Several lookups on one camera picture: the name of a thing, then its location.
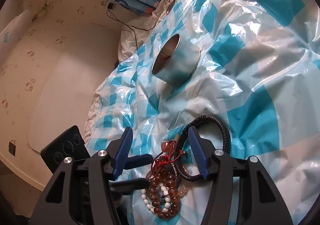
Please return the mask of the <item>round metal tin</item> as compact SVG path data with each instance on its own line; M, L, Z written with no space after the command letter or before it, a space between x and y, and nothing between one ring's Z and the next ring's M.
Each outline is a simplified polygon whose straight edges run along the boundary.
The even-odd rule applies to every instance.
M161 48L151 72L167 84L179 87L193 74L200 56L200 49L177 33Z

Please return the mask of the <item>white quilted bed cover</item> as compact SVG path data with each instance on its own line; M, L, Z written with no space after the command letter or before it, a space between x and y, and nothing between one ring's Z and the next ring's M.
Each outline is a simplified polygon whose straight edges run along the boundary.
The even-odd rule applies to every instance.
M118 45L120 62L130 58L146 42L153 28L165 18L167 7L172 1L161 0L152 15L141 16L128 21L127 24L131 27L131 30L125 25L122 27Z

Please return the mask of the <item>blue checkered plastic sheet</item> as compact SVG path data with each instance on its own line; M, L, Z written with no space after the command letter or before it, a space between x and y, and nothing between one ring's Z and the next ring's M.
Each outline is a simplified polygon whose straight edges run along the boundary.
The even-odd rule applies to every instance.
M152 75L175 34L201 50L178 88ZM133 129L132 155L160 152L193 119L214 114L231 156L257 156L298 224L319 195L319 7L314 0L177 0L146 42L96 89L90 154Z

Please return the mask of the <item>round metal tin lid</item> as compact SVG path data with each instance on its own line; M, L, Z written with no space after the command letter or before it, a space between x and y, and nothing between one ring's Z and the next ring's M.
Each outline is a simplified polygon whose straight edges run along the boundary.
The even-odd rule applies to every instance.
M174 7L176 1L173 0L167 7L167 10L166 10L166 14L169 14L171 11L172 11L172 8Z

